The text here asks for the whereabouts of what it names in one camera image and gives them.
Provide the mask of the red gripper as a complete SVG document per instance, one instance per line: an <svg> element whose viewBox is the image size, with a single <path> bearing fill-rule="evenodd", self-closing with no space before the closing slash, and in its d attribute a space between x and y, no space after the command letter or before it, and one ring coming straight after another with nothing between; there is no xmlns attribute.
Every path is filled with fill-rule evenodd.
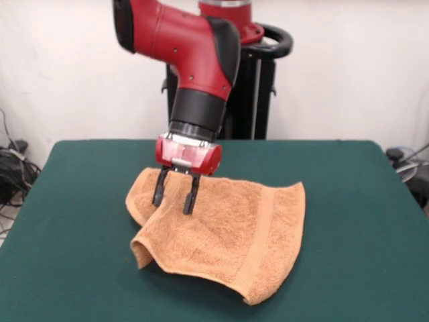
<svg viewBox="0 0 429 322"><path fill-rule="evenodd" d="M160 169L152 199L153 205L161 205L164 183L170 167L184 168L195 174L210 176L218 169L222 158L222 146L204 140L192 139L172 133L162 133L156 140L156 161ZM200 175L192 176L192 186L186 196L183 214L192 214L200 184Z"/></svg>

